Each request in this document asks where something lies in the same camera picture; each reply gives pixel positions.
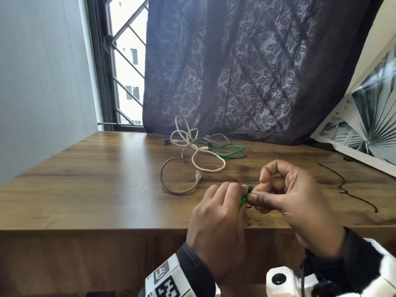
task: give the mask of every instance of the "leaf pattern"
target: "leaf pattern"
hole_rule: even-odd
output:
[[[356,2],[361,6],[353,11],[339,10]],[[202,135],[300,143],[347,89],[353,69],[342,73],[351,38],[367,22],[363,17],[372,21],[378,10],[369,4],[150,0],[143,102],[147,132],[171,133],[175,116],[182,114]],[[358,50],[367,33],[359,34]],[[354,55],[348,64],[357,60]]]

